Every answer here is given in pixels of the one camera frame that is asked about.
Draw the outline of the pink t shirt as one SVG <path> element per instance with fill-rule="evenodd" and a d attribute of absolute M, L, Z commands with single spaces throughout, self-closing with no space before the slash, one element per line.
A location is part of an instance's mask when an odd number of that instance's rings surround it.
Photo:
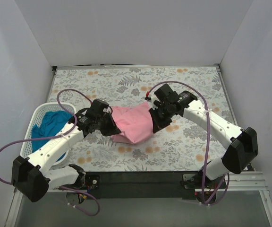
<path fill-rule="evenodd" d="M 121 133 L 111 136 L 112 141 L 138 144 L 153 136 L 150 106 L 144 102 L 133 107 L 114 106 L 112 117 Z"/>

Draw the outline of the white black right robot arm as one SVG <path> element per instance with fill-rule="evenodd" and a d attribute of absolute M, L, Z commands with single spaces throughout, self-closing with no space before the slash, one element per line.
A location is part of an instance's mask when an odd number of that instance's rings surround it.
<path fill-rule="evenodd" d="M 208 137 L 215 137 L 226 149 L 221 158 L 206 161 L 192 177 L 181 181 L 187 188 L 209 188 L 228 173 L 240 174 L 258 155 L 257 133 L 251 128 L 243 129 L 221 118 L 207 107 L 207 102 L 188 91 L 180 94 L 161 82 L 153 96 L 147 92 L 145 99 L 152 103 L 149 113 L 153 132 L 166 128 L 172 117 L 180 115 L 206 130 Z"/>

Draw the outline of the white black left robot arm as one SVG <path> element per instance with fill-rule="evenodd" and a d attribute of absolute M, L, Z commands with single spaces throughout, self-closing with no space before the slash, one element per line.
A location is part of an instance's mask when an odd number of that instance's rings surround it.
<path fill-rule="evenodd" d="M 103 136 L 120 134 L 108 103 L 95 99 L 89 108 L 72 115 L 56 138 L 50 139 L 28 157 L 18 156 L 13 161 L 12 185 L 31 202 L 39 201 L 49 189 L 67 186 L 81 189 L 86 182 L 86 172 L 76 164 L 52 170 L 51 167 L 76 143 L 87 135 L 100 131 Z"/>

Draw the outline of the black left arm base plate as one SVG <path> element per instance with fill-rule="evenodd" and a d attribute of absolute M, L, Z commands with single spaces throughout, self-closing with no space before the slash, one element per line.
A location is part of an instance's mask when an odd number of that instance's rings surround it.
<path fill-rule="evenodd" d="M 80 188 L 81 190 L 93 191 L 98 190 L 100 186 L 100 176 L 94 174 L 88 174 L 85 176 L 85 182 Z"/>

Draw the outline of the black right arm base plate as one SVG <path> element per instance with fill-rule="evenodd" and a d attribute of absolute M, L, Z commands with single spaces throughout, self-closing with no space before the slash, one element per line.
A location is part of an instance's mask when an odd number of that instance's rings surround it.
<path fill-rule="evenodd" d="M 199 189 L 199 188 L 202 188 L 202 180 L 203 180 L 203 172 L 199 171 L 198 173 L 191 176 L 189 179 L 180 181 L 180 185 L 183 188 L 187 188 L 187 189 Z M 205 182 L 204 182 L 204 187 L 205 188 L 210 188 L 210 187 L 216 188 L 218 185 L 220 185 L 220 188 L 224 189 L 226 183 L 225 183 L 225 180 L 223 180 L 221 183 L 221 180 L 222 180 L 222 176 L 220 176 L 214 180 L 210 180 L 206 176 Z"/>

